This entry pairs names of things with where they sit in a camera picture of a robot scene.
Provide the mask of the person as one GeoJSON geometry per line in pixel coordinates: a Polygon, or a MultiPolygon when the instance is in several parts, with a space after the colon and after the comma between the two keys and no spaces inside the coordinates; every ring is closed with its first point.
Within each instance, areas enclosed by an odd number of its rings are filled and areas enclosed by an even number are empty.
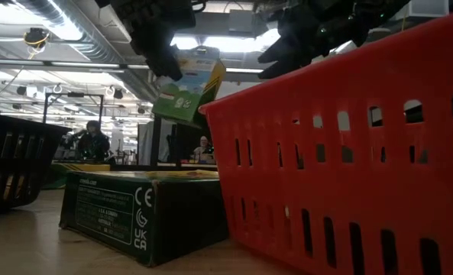
{"type": "Polygon", "coordinates": [[[65,137],[60,145],[69,150],[76,145],[77,160],[103,161],[108,157],[110,142],[108,136],[103,134],[101,123],[91,120],[86,123],[86,128],[65,137]]]}
{"type": "Polygon", "coordinates": [[[215,164],[214,148],[206,136],[201,136],[199,146],[193,151],[196,163],[215,164]]]}

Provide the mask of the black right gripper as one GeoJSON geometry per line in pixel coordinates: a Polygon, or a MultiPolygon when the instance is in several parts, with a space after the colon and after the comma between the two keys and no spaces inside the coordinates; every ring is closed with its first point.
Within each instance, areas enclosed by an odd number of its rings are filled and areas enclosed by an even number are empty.
{"type": "Polygon", "coordinates": [[[285,8],[279,20],[280,38],[257,58],[273,65],[258,77],[273,79],[298,70],[348,41],[361,46],[367,40],[367,26],[360,8],[359,0],[298,0],[285,8]]]}

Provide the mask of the black metal frame stand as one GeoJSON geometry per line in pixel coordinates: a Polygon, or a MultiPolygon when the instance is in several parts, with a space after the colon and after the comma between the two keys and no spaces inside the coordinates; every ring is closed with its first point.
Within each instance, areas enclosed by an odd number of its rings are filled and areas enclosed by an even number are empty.
{"type": "Polygon", "coordinates": [[[69,98],[85,98],[85,97],[89,97],[90,99],[99,98],[100,103],[98,104],[98,107],[99,107],[98,122],[102,123],[102,113],[103,113],[103,108],[104,108],[104,95],[91,94],[91,93],[85,93],[85,92],[61,92],[61,93],[49,92],[49,93],[45,94],[45,99],[44,99],[44,111],[43,111],[43,118],[42,118],[43,124],[45,124],[47,122],[48,108],[63,95],[66,97],[69,97],[69,98]]]}

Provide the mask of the long ceiling light bar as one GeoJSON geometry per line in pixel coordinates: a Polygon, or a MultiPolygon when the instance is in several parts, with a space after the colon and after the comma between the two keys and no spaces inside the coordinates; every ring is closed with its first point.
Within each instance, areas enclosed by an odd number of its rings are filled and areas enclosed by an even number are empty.
{"type": "MultiPolygon", "coordinates": [[[[64,66],[64,67],[83,67],[92,69],[130,69],[130,70],[149,70],[150,67],[146,64],[126,64],[126,63],[83,63],[83,62],[65,62],[65,61],[44,61],[48,66],[64,66]]],[[[248,68],[226,68],[227,73],[246,73],[256,74],[261,73],[262,69],[248,68]]]]}

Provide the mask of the red plastic slotted basket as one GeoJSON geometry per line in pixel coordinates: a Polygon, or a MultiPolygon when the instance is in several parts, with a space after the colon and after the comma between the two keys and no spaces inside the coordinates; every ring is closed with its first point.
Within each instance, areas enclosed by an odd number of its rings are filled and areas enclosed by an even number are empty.
{"type": "Polygon", "coordinates": [[[239,243],[312,275],[453,275],[453,13],[202,113],[239,243]]]}

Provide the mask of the black plastic slotted basket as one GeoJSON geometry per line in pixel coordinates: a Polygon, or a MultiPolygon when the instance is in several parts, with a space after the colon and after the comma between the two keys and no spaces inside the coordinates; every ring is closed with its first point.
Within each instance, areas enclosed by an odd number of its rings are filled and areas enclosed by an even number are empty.
{"type": "Polygon", "coordinates": [[[60,140],[69,131],[0,115],[0,212],[36,200],[60,140]]]}

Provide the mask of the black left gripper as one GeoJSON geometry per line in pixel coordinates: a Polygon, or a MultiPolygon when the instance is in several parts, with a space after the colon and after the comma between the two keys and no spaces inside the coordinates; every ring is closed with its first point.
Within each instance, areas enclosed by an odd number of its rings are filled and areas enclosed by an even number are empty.
{"type": "Polygon", "coordinates": [[[183,77],[170,45],[176,31],[194,28],[196,16],[191,0],[95,0],[111,8],[131,36],[134,52],[145,58],[156,76],[174,81],[183,77]]]}

